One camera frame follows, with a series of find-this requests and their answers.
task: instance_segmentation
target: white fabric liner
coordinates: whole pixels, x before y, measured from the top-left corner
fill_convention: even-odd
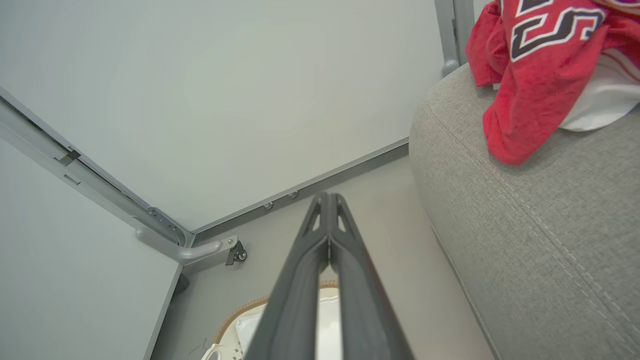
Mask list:
[[[249,349],[262,313],[248,315],[236,323],[236,333],[244,354]],[[320,300],[317,322],[318,360],[342,359],[342,331],[340,326],[340,300],[338,296]]]

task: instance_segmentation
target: red clothing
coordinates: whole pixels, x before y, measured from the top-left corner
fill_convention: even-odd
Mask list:
[[[489,153],[520,165],[569,114],[600,53],[640,67],[640,17],[590,0],[498,0],[485,6],[466,53],[476,86],[500,83],[483,116]]]

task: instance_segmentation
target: gray fabric upholstery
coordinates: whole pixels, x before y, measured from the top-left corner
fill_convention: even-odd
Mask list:
[[[524,165],[486,151],[491,88],[441,80],[410,136],[423,205],[503,359],[640,358],[640,108],[558,130]]]

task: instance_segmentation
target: stitching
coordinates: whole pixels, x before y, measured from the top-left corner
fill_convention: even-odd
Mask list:
[[[490,179],[490,178],[486,175],[486,173],[484,172],[484,170],[482,170],[482,169],[480,169],[480,167],[478,167],[478,165],[477,165],[477,161],[474,161],[474,160],[469,156],[469,154],[467,154],[467,152],[471,152],[471,150],[470,150],[470,145],[469,145],[467,142],[465,142],[464,140],[459,139],[457,136],[455,136],[455,135],[453,134],[453,132],[452,132],[452,131],[450,131],[447,127],[445,127],[445,126],[444,126],[444,124],[443,124],[443,123],[441,123],[440,119],[439,119],[437,116],[435,116],[435,113],[433,112],[433,110],[431,109],[431,106],[430,106],[428,103],[426,103],[426,102],[425,102],[425,103],[424,103],[424,105],[425,105],[425,106],[427,107],[427,109],[431,112],[431,114],[433,115],[433,119],[435,119],[435,120],[438,122],[438,124],[440,125],[440,127],[441,127],[443,130],[445,130],[445,131],[447,132],[447,134],[448,134],[451,138],[453,138],[453,139],[457,140],[457,141],[458,141],[458,143],[460,143],[460,145],[462,145],[462,146],[463,146],[463,148],[465,148],[465,150],[467,150],[467,151],[462,151],[462,153],[463,153],[463,154],[464,154],[464,155],[465,155],[465,156],[470,160],[470,162],[471,162],[471,163],[476,167],[476,169],[477,169],[477,170],[478,170],[482,175],[484,175],[484,177],[485,177],[487,180],[489,180],[489,183],[490,183],[490,184],[491,184],[491,185],[496,189],[496,191],[498,191],[498,193],[500,194],[500,196],[501,196],[501,197],[502,197],[502,198],[507,202],[507,204],[509,204],[509,206],[511,206],[511,208],[513,209],[513,211],[516,213],[516,215],[518,215],[518,217],[522,220],[522,222],[524,222],[524,223],[526,224],[527,222],[523,219],[522,215],[521,215],[521,214],[520,214],[520,213],[519,213],[519,212],[518,212],[518,211],[517,211],[517,210],[516,210],[512,205],[511,205],[510,201],[509,201],[509,200],[508,200],[508,199],[507,199],[507,198],[502,194],[502,192],[498,189],[498,187],[493,183],[492,179]],[[480,158],[480,159],[481,159],[481,160],[482,160],[482,161],[487,165],[487,167],[488,167],[488,168],[491,168],[490,164],[489,164],[489,163],[487,163],[487,162],[486,162],[486,160],[484,160],[484,159],[482,158],[482,156],[480,156],[480,154],[478,154],[478,152],[477,152],[477,151],[474,151],[474,152],[475,152],[475,153],[476,153],[476,155],[477,155],[477,156],[478,156],[478,157],[479,157],[479,158]],[[535,216],[535,217],[540,221],[540,223],[541,223],[541,224],[542,224],[542,226],[547,230],[547,232],[549,232],[549,233],[554,237],[555,241],[556,241],[556,242],[558,242],[558,244],[560,244],[560,246],[562,246],[562,247],[566,250],[566,247],[564,247],[564,245],[563,245],[563,244],[562,244],[562,242],[557,238],[557,236],[555,236],[555,234],[553,234],[553,233],[551,232],[551,230],[549,230],[549,228],[547,227],[547,225],[544,223],[544,221],[542,221],[542,219],[538,216],[538,214],[536,214],[536,213],[533,211],[533,209],[531,209],[531,208],[529,207],[529,205],[528,205],[526,202],[524,202],[524,201],[522,200],[522,198],[520,198],[520,196],[519,196],[519,195],[516,193],[516,191],[511,187],[511,185],[510,185],[509,183],[507,183],[507,182],[502,178],[502,176],[500,176],[500,174],[499,174],[497,171],[493,170],[493,173],[494,173],[494,174],[496,174],[496,175],[498,175],[498,177],[500,178],[500,180],[502,180],[502,182],[503,182],[505,185],[507,185],[507,187],[509,187],[509,189],[511,189],[511,193],[512,193],[513,195],[515,195],[515,197],[517,197],[518,199],[520,199],[520,202],[521,202],[521,203],[522,203],[522,204],[523,204],[527,209],[529,209],[529,210],[531,211],[531,213],[532,213],[532,214],[533,214],[533,215],[534,215],[534,216]],[[533,234],[534,234],[534,235],[535,235],[535,236],[540,240],[540,242],[542,242],[542,244],[543,244],[543,245],[545,245],[544,241],[542,241],[542,240],[540,239],[540,236],[539,236],[535,231],[533,231],[532,227],[531,227],[531,226],[529,226],[529,228],[531,229],[532,233],[533,233]],[[546,249],[551,253],[551,255],[556,259],[557,263],[558,263],[558,264],[560,264],[560,266],[561,266],[561,267],[563,267],[563,268],[565,269],[565,271],[568,273],[568,271],[566,270],[566,267],[562,264],[562,262],[560,262],[560,260],[558,259],[558,257],[557,257],[557,256],[556,256],[556,255],[555,255],[555,254],[554,254],[554,253],[549,249],[549,247],[547,247],[547,246],[545,245],[545,248],[546,248]],[[567,253],[569,253],[569,255],[571,255],[571,257],[572,257],[572,258],[574,258],[574,259],[575,259],[575,256],[573,256],[573,254],[571,254],[568,250],[566,250],[566,251],[567,251]],[[579,266],[582,270],[585,270],[585,269],[584,269],[584,267],[583,267],[583,266],[582,266],[582,265],[581,265],[577,260],[576,260],[576,264],[578,264],[578,266]],[[627,341],[626,341],[626,340],[625,340],[625,339],[620,335],[620,333],[616,330],[616,328],[613,326],[613,324],[611,324],[611,322],[606,318],[606,316],[604,316],[604,314],[603,314],[603,313],[598,309],[598,307],[596,306],[596,304],[591,300],[590,296],[589,296],[589,295],[588,295],[588,294],[587,294],[587,293],[582,289],[582,286],[580,286],[580,285],[578,284],[578,282],[577,282],[577,281],[575,281],[575,279],[574,279],[573,281],[574,281],[574,283],[575,283],[575,284],[580,288],[580,291],[582,292],[582,294],[584,294],[584,296],[589,300],[589,302],[590,302],[590,303],[591,303],[591,304],[596,308],[596,310],[598,311],[598,313],[600,313],[600,315],[601,315],[605,320],[607,320],[607,323],[609,324],[609,326],[611,327],[611,329],[614,331],[614,333],[615,333],[615,334],[620,338],[620,340],[622,341],[622,343],[623,343],[623,345],[625,346],[625,348],[626,348],[626,349],[627,349],[631,354],[635,355],[636,353],[635,353],[633,350],[631,350],[631,348],[627,345]],[[633,326],[633,328],[634,328],[635,330],[638,330],[638,329],[635,327],[635,325],[631,324],[631,326]]]

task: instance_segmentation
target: jersey number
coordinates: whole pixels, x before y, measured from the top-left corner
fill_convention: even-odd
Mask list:
[[[580,39],[587,40],[604,20],[600,9],[567,8],[560,13],[556,26],[550,33],[526,40],[527,33],[545,24],[547,13],[524,20],[511,31],[511,61],[517,61],[542,47],[568,42],[577,32],[580,20],[590,21],[580,32]]]

